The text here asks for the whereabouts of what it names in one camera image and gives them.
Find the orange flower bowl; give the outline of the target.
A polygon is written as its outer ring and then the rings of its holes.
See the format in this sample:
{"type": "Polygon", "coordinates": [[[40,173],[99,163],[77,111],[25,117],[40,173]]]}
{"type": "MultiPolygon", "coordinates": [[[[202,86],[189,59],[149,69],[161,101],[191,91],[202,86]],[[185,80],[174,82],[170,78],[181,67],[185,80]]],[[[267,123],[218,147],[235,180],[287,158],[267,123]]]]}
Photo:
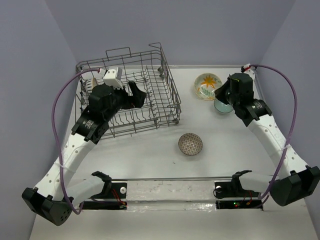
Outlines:
{"type": "Polygon", "coordinates": [[[194,81],[196,96],[204,101],[216,99],[215,90],[223,85],[221,79],[213,73],[202,73],[194,81]]]}

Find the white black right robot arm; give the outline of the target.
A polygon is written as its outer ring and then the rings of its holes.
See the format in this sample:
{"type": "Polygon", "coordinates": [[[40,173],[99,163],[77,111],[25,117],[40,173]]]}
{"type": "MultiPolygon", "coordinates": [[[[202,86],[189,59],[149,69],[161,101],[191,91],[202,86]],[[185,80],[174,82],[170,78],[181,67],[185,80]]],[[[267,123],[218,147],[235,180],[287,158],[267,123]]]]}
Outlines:
{"type": "Polygon", "coordinates": [[[320,181],[320,169],[309,166],[286,143],[271,109],[262,99],[254,97],[253,85],[249,74],[234,73],[215,91],[215,96],[231,105],[235,115],[256,136],[276,167],[275,176],[238,171],[232,175],[230,190],[235,196],[247,191],[270,194],[283,207],[313,194],[320,181]]]}

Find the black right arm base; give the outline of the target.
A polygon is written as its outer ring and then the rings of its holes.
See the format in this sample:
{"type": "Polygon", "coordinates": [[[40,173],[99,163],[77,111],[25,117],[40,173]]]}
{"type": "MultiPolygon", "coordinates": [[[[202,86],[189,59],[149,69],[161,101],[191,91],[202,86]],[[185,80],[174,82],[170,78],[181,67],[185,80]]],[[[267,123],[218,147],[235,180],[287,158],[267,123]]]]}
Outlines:
{"type": "Polygon", "coordinates": [[[214,183],[213,196],[217,210],[262,209],[259,194],[252,190],[236,190],[230,181],[214,183]]]}

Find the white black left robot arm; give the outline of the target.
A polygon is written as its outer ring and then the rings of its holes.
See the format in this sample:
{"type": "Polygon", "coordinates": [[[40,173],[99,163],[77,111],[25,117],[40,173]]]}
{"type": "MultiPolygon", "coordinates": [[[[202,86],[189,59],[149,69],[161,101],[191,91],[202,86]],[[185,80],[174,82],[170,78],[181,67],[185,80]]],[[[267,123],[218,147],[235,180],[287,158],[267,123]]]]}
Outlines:
{"type": "Polygon", "coordinates": [[[68,140],[45,176],[34,187],[27,187],[22,199],[30,210],[56,226],[66,222],[75,206],[97,195],[110,194],[112,179],[95,171],[83,182],[69,187],[71,179],[87,154],[109,129],[109,121],[120,110],[141,108],[147,94],[129,81],[124,87],[100,84],[93,88],[88,105],[71,129],[68,140]]]}

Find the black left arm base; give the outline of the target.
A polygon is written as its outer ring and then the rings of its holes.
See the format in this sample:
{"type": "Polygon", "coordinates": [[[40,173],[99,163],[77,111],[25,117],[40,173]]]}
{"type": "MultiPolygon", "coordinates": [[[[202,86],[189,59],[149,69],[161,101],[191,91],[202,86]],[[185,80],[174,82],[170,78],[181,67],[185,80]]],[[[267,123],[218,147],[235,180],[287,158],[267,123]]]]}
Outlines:
{"type": "Polygon", "coordinates": [[[83,204],[83,210],[126,210],[127,183],[113,182],[109,190],[93,195],[83,204]]]}

